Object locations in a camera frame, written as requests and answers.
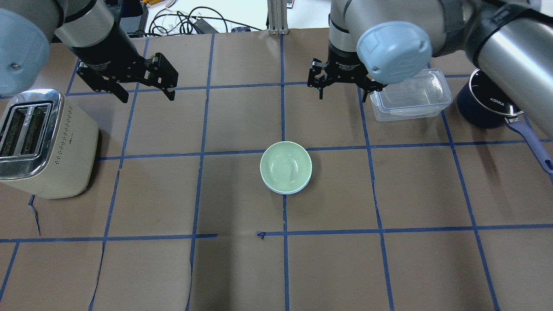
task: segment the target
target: pot handle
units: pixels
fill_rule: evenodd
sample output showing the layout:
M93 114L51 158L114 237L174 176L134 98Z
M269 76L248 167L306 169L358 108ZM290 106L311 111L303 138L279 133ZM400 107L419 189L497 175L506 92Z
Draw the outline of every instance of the pot handle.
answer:
M510 129L519 133L524 138L530 150L532 150L532 153L536 159L538 159L541 168L544 169L546 173L553 174L553 159L536 133L526 123L518 121L518 119L509 120L506 118L505 121Z

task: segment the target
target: yellow object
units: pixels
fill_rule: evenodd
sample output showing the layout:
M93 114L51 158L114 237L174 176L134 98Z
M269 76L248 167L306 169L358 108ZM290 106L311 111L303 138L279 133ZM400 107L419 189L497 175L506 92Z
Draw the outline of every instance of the yellow object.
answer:
M159 3L163 0L142 0L141 2L144 3L144 4L149 4L149 5L154 5L156 3Z

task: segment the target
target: plastic container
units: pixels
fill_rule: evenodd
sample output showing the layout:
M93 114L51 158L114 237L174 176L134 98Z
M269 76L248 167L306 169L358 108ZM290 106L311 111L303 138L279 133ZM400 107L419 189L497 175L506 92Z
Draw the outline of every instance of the plastic container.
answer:
M385 122L435 117L453 102L453 96L442 71L431 68L372 93L371 100L375 118Z
M259 163L265 185L278 194L294 194L311 179L312 162L307 151L294 142L278 142L263 153Z

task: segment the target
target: bowl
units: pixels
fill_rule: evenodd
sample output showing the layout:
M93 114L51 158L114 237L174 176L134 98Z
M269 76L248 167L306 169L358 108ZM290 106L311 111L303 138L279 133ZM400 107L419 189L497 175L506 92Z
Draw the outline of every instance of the bowl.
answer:
M313 165L311 157L295 142L278 142L263 153L259 171L265 185L278 194L294 194L307 186Z

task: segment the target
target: toaster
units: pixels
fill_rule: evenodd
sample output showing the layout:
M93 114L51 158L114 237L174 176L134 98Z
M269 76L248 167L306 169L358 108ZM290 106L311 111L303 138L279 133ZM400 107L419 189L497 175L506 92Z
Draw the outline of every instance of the toaster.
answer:
M0 126L0 183L45 199L86 189L98 125L64 94L20 93L9 101Z

